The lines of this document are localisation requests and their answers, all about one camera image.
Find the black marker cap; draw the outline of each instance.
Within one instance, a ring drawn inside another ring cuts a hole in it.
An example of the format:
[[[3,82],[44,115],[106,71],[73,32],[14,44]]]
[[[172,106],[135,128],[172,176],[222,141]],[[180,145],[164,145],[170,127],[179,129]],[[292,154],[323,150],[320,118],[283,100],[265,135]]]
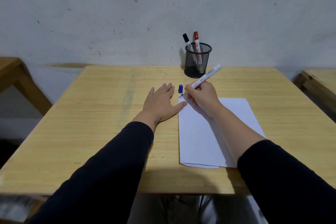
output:
[[[189,38],[187,37],[187,34],[183,34],[183,39],[186,43],[189,42]]]

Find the sleeve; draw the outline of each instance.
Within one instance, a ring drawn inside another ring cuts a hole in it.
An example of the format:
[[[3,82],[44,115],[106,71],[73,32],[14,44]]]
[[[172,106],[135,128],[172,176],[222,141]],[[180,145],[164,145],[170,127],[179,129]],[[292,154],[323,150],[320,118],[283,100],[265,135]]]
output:
[[[126,223],[137,192],[152,130],[134,121],[71,175],[28,223]]]
[[[237,168],[269,223],[336,219],[336,190],[273,142],[252,145]]]

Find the wooden bench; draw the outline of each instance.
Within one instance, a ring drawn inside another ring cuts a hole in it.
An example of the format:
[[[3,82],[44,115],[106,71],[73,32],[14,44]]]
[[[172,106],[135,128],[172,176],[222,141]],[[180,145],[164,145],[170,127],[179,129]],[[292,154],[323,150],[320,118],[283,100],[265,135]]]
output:
[[[52,107],[40,91],[19,58],[0,57],[0,93],[14,85],[18,91],[42,114]]]
[[[293,83],[301,90],[309,90],[336,112],[336,69],[303,70]]]

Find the person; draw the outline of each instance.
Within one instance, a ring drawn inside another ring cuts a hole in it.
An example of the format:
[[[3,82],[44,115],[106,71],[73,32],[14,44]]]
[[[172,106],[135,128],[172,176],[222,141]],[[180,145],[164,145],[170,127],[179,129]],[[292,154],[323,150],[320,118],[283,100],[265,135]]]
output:
[[[336,190],[280,146],[265,139],[221,105],[214,86],[191,84],[188,102],[212,117],[241,177],[269,223],[336,221]],[[28,223],[111,220],[127,223],[159,122],[187,105],[172,106],[174,86],[152,87],[143,110],[97,154],[71,175]]]

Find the person's right hand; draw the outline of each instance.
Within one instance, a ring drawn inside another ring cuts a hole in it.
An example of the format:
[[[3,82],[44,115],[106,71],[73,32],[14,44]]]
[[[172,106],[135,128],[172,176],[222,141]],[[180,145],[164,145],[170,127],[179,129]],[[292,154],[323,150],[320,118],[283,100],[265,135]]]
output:
[[[214,117],[216,112],[222,106],[218,99],[215,87],[210,82],[204,82],[196,89],[193,89],[192,84],[187,84],[185,90],[188,91],[188,100],[196,103],[210,117]]]

